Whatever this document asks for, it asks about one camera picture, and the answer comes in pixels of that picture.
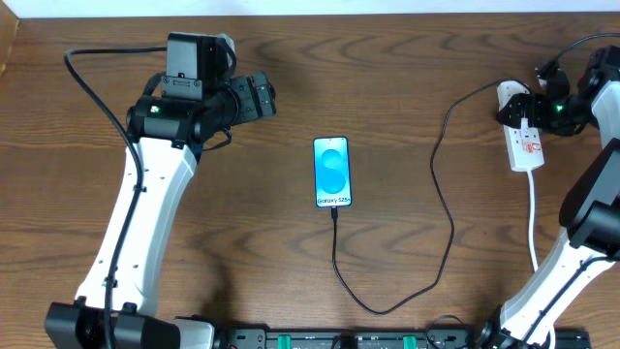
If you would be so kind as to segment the blue Galaxy smartphone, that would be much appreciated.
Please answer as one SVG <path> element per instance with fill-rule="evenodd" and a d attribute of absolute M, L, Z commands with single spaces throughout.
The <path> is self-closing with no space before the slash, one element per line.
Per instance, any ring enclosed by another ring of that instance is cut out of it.
<path fill-rule="evenodd" d="M 317 207 L 350 206 L 353 201 L 348 139 L 344 136 L 313 141 Z"/>

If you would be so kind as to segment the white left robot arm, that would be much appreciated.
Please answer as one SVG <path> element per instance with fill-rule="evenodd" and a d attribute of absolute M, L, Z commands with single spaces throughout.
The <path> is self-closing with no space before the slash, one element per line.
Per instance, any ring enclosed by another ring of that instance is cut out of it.
<path fill-rule="evenodd" d="M 97 258 L 73 303 L 54 302 L 46 334 L 57 348 L 214 348 L 198 316 L 156 317 L 159 278 L 179 202 L 215 133 L 275 113 L 275 90 L 257 72 L 201 96 L 198 79 L 153 76 L 127 115 L 124 175 Z"/>

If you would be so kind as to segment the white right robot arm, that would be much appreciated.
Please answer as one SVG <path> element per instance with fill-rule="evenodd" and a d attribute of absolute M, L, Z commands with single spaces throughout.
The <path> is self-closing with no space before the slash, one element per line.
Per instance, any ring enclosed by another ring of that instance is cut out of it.
<path fill-rule="evenodd" d="M 526 285 L 486 322 L 478 348 L 542 348 L 551 327 L 578 294 L 619 261 L 619 49 L 590 55 L 576 93 L 559 60 L 537 71 L 543 92 L 498 87 L 499 123 L 562 137 L 591 125 L 602 150 L 569 191 L 559 211 L 560 233 Z"/>

